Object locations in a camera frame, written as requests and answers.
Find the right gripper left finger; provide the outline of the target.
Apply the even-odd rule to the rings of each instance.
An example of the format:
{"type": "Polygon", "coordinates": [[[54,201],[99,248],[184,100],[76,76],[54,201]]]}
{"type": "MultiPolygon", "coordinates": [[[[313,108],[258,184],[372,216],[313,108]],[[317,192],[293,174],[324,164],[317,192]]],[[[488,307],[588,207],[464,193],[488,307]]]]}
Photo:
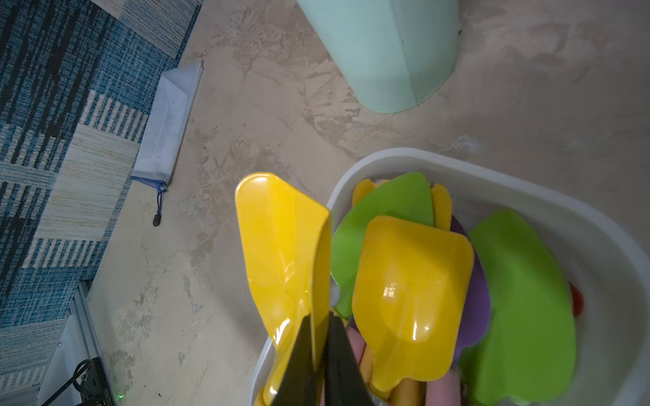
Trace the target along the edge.
{"type": "Polygon", "coordinates": [[[311,316],[305,316],[272,406],[314,406],[318,403],[318,373],[312,364],[311,316]]]}

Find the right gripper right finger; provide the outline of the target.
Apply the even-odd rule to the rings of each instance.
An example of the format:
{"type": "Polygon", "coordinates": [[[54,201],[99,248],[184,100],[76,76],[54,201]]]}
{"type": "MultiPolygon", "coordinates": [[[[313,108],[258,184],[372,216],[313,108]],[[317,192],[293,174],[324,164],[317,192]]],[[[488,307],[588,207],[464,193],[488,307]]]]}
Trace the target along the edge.
{"type": "Polygon", "coordinates": [[[324,402],[326,406],[373,406],[362,374],[355,362],[343,321],[329,313],[326,346],[324,402]]]}

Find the purple shovel pink handle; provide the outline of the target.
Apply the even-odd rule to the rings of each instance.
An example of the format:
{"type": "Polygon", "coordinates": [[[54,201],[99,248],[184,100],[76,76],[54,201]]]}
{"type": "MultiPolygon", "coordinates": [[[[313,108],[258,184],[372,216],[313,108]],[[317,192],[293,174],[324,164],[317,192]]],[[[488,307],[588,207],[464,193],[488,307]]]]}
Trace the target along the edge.
{"type": "Polygon", "coordinates": [[[489,329],[491,300],[481,262],[474,252],[474,266],[460,321],[452,367],[440,379],[427,383],[426,405],[461,405],[461,385],[456,370],[462,352],[479,343],[489,329]]]}
{"type": "Polygon", "coordinates": [[[347,333],[350,346],[355,356],[355,363],[357,365],[360,365],[365,352],[366,342],[363,339],[362,335],[353,326],[347,326],[347,328],[345,328],[345,331],[347,333]]]}

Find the yellow shovel wooden handle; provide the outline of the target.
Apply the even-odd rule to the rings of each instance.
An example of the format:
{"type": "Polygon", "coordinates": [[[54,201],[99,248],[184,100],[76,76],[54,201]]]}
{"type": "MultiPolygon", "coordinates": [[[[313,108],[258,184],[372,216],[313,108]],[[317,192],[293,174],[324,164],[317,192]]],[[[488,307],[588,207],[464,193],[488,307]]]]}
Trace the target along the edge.
{"type": "Polygon", "coordinates": [[[379,216],[362,245],[353,316],[374,355],[371,392],[386,400],[404,380],[451,368],[474,250],[460,234],[379,216]]]}

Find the green shovel wooden handle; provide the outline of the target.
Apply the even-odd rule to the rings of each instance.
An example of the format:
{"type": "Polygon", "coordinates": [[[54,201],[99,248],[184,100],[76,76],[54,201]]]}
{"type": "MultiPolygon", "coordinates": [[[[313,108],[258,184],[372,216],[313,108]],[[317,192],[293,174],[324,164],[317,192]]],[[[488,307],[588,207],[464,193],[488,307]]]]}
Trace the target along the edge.
{"type": "Polygon", "coordinates": [[[570,387],[577,333],[570,284],[555,255],[518,212],[503,209],[469,233],[491,299],[489,329],[460,357],[469,400],[554,401],[570,387]]]}

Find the red shovel wooden handle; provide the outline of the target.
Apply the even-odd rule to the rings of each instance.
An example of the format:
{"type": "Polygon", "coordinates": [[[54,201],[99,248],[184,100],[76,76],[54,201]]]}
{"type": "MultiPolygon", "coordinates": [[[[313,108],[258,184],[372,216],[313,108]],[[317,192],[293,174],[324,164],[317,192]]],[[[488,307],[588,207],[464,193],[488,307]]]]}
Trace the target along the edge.
{"type": "Polygon", "coordinates": [[[570,284],[570,292],[572,297],[573,316],[579,318],[584,311],[583,295],[574,284],[570,284]]]}

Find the white plastic storage box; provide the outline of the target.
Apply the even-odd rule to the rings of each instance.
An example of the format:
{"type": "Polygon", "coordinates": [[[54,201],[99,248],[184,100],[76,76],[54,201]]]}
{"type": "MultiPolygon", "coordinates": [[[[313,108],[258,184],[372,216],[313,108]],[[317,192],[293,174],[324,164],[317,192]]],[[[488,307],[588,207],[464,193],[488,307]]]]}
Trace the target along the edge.
{"type": "MultiPolygon", "coordinates": [[[[492,213],[518,212],[555,255],[569,284],[584,298],[574,317],[577,363],[568,390],[558,399],[496,405],[646,405],[649,402],[649,259],[626,231],[589,205],[535,184],[412,148],[374,153],[349,169],[328,204],[329,229],[318,244],[317,261],[328,276],[316,275],[314,294],[328,294],[324,321],[311,313],[312,364],[318,373],[316,405],[324,402],[329,313],[359,333],[352,309],[362,245],[370,221],[379,216],[434,227],[431,189],[442,184],[453,201],[450,232],[469,241],[470,231],[492,213]],[[355,186],[363,179],[382,184],[352,206],[355,186]]],[[[271,338],[254,372],[251,401],[272,370],[271,338]]],[[[382,400],[370,390],[374,355],[367,346],[358,365],[373,405],[426,405],[428,382],[404,379],[382,400]]]]}

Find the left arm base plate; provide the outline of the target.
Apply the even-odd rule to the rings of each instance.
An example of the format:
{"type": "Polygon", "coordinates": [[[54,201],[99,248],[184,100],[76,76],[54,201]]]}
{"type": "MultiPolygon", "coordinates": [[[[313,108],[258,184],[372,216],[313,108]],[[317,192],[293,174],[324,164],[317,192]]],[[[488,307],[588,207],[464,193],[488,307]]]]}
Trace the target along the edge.
{"type": "Polygon", "coordinates": [[[116,405],[108,378],[99,357],[80,362],[73,375],[42,405],[52,405],[69,387],[81,395],[80,405],[116,405]]]}

